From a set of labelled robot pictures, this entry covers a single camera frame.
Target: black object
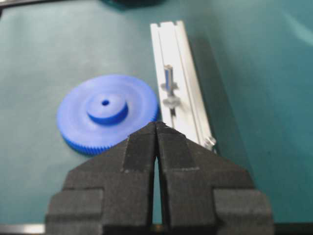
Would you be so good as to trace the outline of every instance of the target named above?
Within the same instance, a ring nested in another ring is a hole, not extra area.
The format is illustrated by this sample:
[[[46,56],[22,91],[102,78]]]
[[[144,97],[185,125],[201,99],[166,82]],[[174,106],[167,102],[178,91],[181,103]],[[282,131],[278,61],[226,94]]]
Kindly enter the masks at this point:
[[[274,234],[268,200],[249,173],[162,122],[70,171],[51,199],[46,234],[153,233],[155,157],[163,233]]]
[[[158,5],[165,0],[101,0],[121,10],[126,8],[147,7]]]
[[[59,0],[4,0],[4,1],[0,1],[0,8],[48,2],[48,1],[59,1]]]

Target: teal mat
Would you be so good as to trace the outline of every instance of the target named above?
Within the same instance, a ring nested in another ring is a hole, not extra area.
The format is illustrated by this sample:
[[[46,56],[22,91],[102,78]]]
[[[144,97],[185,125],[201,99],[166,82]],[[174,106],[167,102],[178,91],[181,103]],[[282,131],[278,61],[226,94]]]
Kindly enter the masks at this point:
[[[312,9],[311,0],[165,0],[130,9],[68,0],[4,9],[0,223],[43,222],[66,173],[87,160],[56,128],[63,97],[111,73],[143,79],[157,93],[149,24],[175,20],[185,22],[220,154],[250,170],[275,222],[311,222]]]

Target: blue gear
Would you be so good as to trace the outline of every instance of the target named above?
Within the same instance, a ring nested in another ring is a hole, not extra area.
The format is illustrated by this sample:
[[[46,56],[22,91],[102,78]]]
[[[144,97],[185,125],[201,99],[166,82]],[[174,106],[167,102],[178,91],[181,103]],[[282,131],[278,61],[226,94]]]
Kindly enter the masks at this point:
[[[157,115],[157,97],[145,82],[108,75],[74,88],[59,107],[57,124],[69,146],[95,155],[155,121]]]

